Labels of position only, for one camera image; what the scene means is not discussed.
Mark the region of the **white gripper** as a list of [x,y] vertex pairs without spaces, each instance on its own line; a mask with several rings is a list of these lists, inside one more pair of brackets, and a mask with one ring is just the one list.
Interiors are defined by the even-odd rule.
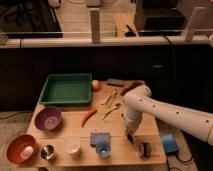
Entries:
[[134,135],[142,121],[142,115],[134,115],[130,117],[125,113],[122,114],[122,123],[125,127],[126,135]]

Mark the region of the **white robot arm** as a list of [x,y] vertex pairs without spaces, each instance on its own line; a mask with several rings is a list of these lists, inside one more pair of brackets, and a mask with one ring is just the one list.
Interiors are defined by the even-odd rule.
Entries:
[[213,114],[154,100],[146,85],[128,91],[123,101],[126,134],[134,134],[148,113],[213,146]]

